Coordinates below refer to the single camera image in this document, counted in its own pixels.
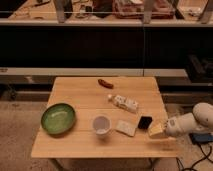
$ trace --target speckled floor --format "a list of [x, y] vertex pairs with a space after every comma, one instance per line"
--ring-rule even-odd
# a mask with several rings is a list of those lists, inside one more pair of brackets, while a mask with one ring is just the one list
[[[46, 101], [0, 101], [0, 171], [54, 171], [47, 159], [30, 157], [31, 148], [45, 110]], [[167, 106], [173, 114], [180, 110], [175, 105]], [[180, 159], [185, 167], [202, 157], [197, 146], [191, 144], [188, 136], [178, 138], [182, 149]], [[144, 159], [98, 159], [98, 160], [60, 160], [66, 168], [73, 171], [142, 171], [148, 164]], [[213, 164], [203, 161], [195, 167], [199, 171], [213, 170]], [[174, 158], [163, 158], [155, 171], [177, 171]]]

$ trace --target green bowl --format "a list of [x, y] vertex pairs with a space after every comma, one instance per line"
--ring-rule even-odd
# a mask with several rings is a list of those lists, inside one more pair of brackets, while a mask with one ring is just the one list
[[75, 110], [65, 103], [50, 106], [41, 118], [42, 128], [48, 134], [61, 134], [69, 130], [76, 121]]

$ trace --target white cup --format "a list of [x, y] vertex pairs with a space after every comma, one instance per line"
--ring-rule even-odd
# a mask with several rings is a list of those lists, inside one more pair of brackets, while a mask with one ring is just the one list
[[105, 116], [98, 116], [93, 120], [93, 129], [100, 139], [106, 138], [110, 130], [110, 120]]

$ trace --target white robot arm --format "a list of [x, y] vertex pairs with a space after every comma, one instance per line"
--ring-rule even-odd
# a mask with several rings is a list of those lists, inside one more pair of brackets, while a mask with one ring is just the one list
[[213, 105], [198, 103], [192, 113], [169, 118], [165, 123], [149, 129], [151, 138], [178, 137], [188, 133], [213, 131]]

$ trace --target tabletop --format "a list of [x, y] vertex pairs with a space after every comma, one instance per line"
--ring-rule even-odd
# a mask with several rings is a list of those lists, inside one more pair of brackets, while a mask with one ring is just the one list
[[[98, 84], [98, 79], [112, 83], [114, 89]], [[136, 114], [107, 100], [119, 94], [139, 103]], [[115, 130], [118, 120], [137, 125], [141, 116], [151, 116], [152, 124], [167, 119], [167, 113], [154, 77], [57, 77], [47, 107], [67, 103], [74, 107], [77, 121], [65, 135], [51, 137], [40, 127], [32, 157], [38, 158], [145, 158], [177, 157], [176, 139], [151, 139], [147, 131], [136, 130], [134, 137]], [[95, 117], [104, 115], [111, 121], [111, 131], [104, 141], [92, 128]]]

